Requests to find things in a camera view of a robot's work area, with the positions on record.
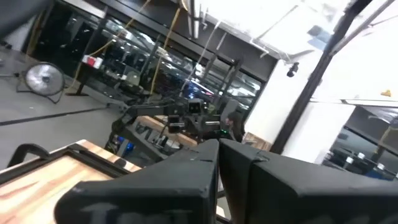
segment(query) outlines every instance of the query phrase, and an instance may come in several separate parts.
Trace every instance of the security camera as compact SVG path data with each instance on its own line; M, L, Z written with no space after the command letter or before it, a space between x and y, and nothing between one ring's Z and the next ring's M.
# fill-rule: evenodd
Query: security camera
M298 62L294 62L292 67L289 69L289 71L287 72L287 76L292 78L296 73L297 70L299 70L299 63Z

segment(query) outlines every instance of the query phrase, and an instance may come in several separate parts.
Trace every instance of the wooden table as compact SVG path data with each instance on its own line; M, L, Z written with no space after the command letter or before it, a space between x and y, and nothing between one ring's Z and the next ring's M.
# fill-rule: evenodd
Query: wooden table
M156 116L159 119L165 119L167 118L166 116ZM143 124L144 126L148 126L158 132L161 132L164 128L164 124L161 123L160 121L157 121L154 118L151 118L150 116L140 116L137 118L137 121ZM184 135L184 134L172 134L169 133L168 128L165 129L164 133L165 136L169 137L169 139L173 141L177 141L180 144L183 144L184 146L196 146L198 143L193 140L192 138Z
M119 159L118 156L89 141L81 140L76 143L111 162ZM20 165L2 170L0 173ZM130 162L127 162L124 168L131 172L141 169ZM56 202L75 184L80 181L109 179L111 177L71 157L61 157L37 169L36 172L0 185L0 223L55 223L53 210ZM217 214L224 216L224 210L217 207Z

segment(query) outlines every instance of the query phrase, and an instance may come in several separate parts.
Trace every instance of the black pipe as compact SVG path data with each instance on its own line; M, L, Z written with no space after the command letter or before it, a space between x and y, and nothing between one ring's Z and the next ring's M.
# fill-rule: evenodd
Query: black pipe
M372 0L361 0L356 1L348 10L346 10L344 16L340 19L338 23L335 34L331 37L328 44L323 51L323 54L315 67L314 71L310 75L307 84L305 85L303 91L295 102L292 110L289 113L289 116L285 120L285 123L280 130L278 136L274 144L272 145L270 152L274 152L277 154L282 154L284 151L284 147L289 140L289 137L292 135L294 128L299 122L300 117L303 115L305 108L308 105L313 93L317 89L324 72L326 71L329 63L333 58L333 49L336 44L341 41L345 34L347 33L348 28L351 23L354 21L355 17L371 2Z

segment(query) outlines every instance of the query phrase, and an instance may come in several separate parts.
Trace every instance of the fan grille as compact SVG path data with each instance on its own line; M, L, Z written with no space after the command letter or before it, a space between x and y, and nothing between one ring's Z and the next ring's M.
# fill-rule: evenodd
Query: fan grille
M65 83L63 73L49 64L37 64L31 67L26 75L27 87L42 96L52 96L59 93Z

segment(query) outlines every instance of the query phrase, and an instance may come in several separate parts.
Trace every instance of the cable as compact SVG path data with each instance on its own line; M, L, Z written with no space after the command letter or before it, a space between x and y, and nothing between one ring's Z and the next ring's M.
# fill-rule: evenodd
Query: cable
M163 49L164 50L166 50L167 43L169 42L170 35L172 34L175 22L177 21L178 15L180 14L180 10L181 10L181 8L178 8L177 11L175 11L175 15L174 15L174 18L173 18L172 25L170 26L169 33L167 34L166 40L165 40L164 45L163 45ZM150 95L152 95L154 93L155 82L156 82L156 78L157 78L157 73L159 72L159 67L160 67L161 60L162 60L162 57L159 57L159 59L157 61L157 65L156 65L154 79L152 80L152 85L150 87L150 93L149 93Z
M207 40L207 42L206 42L206 44L205 44L205 48L203 49L203 52L201 53L201 55L200 55L200 57L199 57L199 60L198 60L198 62L197 62L197 65L200 64L202 58L205 56L205 53L206 53L207 47L208 47L208 45L209 45L209 43L210 43L210 40L211 40L211 38L213 37L214 33L216 32L216 30L217 30L217 28L218 28L218 26L219 26L220 24L221 24L221 20L219 20L219 21L217 22L217 24L214 26L213 31L211 31L211 34L210 34L210 36L209 36L209 39ZM190 81L190 79L191 79L191 77L193 76L194 73L195 73L195 68L192 69L191 74L189 74L188 78L185 80L185 82L184 82L184 84L182 85L180 91L183 91L183 89L184 89L185 86L188 84L188 82Z
M141 8L138 10L138 14L150 3L151 0L147 0L142 6ZM117 34L116 38L118 38L124 29L127 29L128 27L131 26L132 22L134 22L134 18L131 18L130 21L124 26L124 28ZM105 45L103 45L102 47L100 47L98 50L96 50L95 52L89 54L89 56L93 56L95 54L97 54L98 52L102 51L102 50L106 50L108 48L109 45L111 45L113 42L113 40L110 40L108 43L106 43ZM79 72L80 72L80 68L81 68L82 62L79 62L79 65L76 68L75 71L75 76L73 77L73 81L72 84L66 89L66 91L70 90L76 83L77 78L79 76Z

